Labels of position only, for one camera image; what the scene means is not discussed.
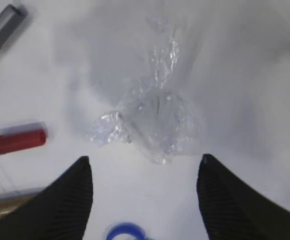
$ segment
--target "red cap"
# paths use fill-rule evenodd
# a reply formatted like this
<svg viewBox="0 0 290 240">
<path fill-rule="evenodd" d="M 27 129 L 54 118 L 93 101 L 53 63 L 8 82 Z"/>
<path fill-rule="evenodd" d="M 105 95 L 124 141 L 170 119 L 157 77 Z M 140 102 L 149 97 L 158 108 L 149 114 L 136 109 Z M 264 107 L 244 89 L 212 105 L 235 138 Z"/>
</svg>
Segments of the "red cap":
<svg viewBox="0 0 290 240">
<path fill-rule="evenodd" d="M 0 136 L 0 155 L 20 150 L 31 149 L 46 143 L 47 136 L 43 129 Z"/>
</svg>

